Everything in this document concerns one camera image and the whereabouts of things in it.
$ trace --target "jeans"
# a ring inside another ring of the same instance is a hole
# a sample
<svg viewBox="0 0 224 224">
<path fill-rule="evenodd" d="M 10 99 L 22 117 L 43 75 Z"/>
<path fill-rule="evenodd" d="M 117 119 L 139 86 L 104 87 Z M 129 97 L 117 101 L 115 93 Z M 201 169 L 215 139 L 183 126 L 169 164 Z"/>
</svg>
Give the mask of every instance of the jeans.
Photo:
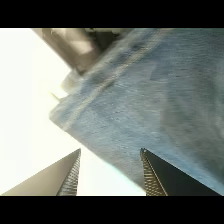
<svg viewBox="0 0 224 224">
<path fill-rule="evenodd" d="M 224 29 L 134 29 L 50 114 L 143 186 L 140 148 L 224 195 Z"/>
</svg>

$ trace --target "white surface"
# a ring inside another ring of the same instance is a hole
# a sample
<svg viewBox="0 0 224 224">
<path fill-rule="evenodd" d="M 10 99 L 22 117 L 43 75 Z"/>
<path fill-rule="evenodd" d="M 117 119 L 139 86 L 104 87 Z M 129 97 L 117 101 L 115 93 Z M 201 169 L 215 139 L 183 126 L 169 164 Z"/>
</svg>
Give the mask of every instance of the white surface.
<svg viewBox="0 0 224 224">
<path fill-rule="evenodd" d="M 30 29 L 0 29 L 0 49 L 0 194 L 81 147 L 78 195 L 145 195 L 49 120 L 68 65 Z"/>
</svg>

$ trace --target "blue denim cloth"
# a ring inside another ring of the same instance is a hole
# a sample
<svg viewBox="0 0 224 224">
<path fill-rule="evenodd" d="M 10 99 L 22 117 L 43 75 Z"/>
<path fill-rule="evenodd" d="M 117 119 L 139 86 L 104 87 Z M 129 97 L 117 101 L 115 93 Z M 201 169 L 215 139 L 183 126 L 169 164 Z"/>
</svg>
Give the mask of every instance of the blue denim cloth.
<svg viewBox="0 0 224 224">
<path fill-rule="evenodd" d="M 224 29 L 134 29 L 50 118 L 143 186 L 140 148 L 224 195 Z"/>
</svg>

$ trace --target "denim fabric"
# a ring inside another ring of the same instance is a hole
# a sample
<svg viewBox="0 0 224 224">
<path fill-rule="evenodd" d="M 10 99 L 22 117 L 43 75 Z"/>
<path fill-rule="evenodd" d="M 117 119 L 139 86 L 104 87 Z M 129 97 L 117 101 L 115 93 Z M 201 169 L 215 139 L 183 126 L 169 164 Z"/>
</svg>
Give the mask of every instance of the denim fabric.
<svg viewBox="0 0 224 224">
<path fill-rule="evenodd" d="M 143 186 L 140 148 L 224 195 L 224 29 L 134 29 L 51 119 Z"/>
</svg>

